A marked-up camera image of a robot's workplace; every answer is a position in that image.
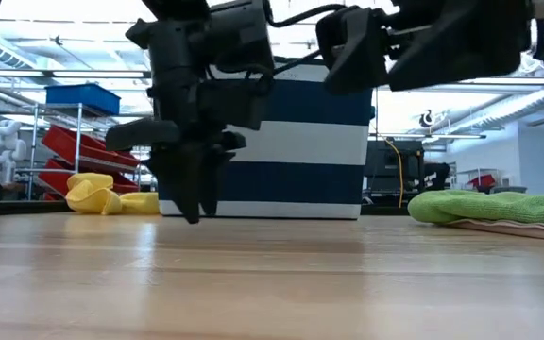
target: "blue bin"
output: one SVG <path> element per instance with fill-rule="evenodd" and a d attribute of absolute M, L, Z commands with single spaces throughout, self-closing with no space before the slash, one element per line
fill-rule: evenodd
<path fill-rule="evenodd" d="M 47 104 L 82 103 L 108 115 L 119 115 L 121 110 L 121 97 L 96 84 L 48 86 L 45 90 Z"/>

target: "red storage tray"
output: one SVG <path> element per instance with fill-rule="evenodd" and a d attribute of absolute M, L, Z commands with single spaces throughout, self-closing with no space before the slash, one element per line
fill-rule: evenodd
<path fill-rule="evenodd" d="M 59 170 L 73 170 L 73 166 L 65 161 L 49 159 L 45 165 L 45 169 L 59 169 Z M 79 172 L 92 172 L 87 168 L 80 168 Z M 105 175 L 111 175 L 114 183 L 112 184 L 112 190 L 118 194 L 135 193 L 139 191 L 138 185 L 131 180 L 123 177 L 118 173 L 104 173 Z M 46 186 L 50 187 L 56 193 L 66 196 L 68 194 L 68 187 L 66 182 L 72 176 L 72 174 L 63 173 L 47 173 L 43 172 L 39 174 L 39 180 Z"/>
<path fill-rule="evenodd" d="M 77 133 L 64 127 L 52 126 L 42 138 L 43 145 L 58 154 L 69 164 L 75 164 Z M 107 172 L 133 172 L 140 163 L 130 153 L 107 151 L 104 142 L 81 134 L 79 146 L 82 167 Z"/>

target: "yellow cable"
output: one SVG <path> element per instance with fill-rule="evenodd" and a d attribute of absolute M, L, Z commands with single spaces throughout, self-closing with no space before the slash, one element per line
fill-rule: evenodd
<path fill-rule="evenodd" d="M 394 151 L 396 151 L 396 155 L 398 156 L 398 170 L 400 173 L 400 201 L 398 203 L 398 208 L 402 208 L 402 197 L 404 196 L 404 181 L 402 179 L 402 157 L 400 156 L 400 152 L 398 151 L 398 149 L 393 144 L 387 142 L 387 140 L 385 140 L 385 142 L 390 145 L 394 149 Z"/>

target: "workbench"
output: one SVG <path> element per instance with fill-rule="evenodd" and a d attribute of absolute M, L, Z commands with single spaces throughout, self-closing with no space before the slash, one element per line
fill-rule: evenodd
<path fill-rule="evenodd" d="M 359 221 L 0 217 L 0 339 L 544 339 L 544 241 Z"/>

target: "blue stripe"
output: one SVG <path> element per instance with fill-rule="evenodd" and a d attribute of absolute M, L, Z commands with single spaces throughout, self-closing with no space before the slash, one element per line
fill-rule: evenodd
<path fill-rule="evenodd" d="M 277 80 L 264 120 L 368 126 L 371 97 L 372 90 L 330 95 L 319 82 Z"/>
<path fill-rule="evenodd" d="M 360 204 L 362 165 L 231 162 L 220 201 Z M 160 200 L 171 200 L 159 188 Z"/>

